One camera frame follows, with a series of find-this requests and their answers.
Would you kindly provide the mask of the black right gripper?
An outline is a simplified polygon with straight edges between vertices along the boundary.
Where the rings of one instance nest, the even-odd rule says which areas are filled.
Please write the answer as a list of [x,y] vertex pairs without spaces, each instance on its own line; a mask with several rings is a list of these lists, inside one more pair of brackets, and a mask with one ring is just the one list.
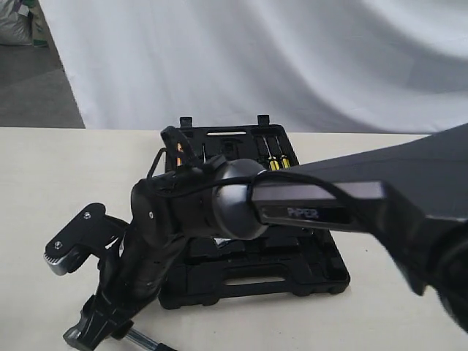
[[110,318],[110,309],[140,311],[156,299],[176,258],[176,235],[128,226],[110,249],[99,274],[97,292],[83,305],[80,319],[64,334],[76,350],[95,350],[108,337],[120,340],[132,320]]

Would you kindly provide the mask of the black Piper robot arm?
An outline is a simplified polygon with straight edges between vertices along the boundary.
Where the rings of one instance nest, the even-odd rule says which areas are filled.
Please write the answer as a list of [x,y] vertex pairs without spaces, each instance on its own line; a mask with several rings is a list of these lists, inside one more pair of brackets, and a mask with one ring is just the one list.
[[274,224],[368,233],[411,291],[437,291],[467,327],[467,126],[401,145],[266,170],[250,159],[198,159],[174,127],[161,133],[181,166],[132,188],[132,221],[64,340],[93,350],[155,299],[189,239],[248,241]]

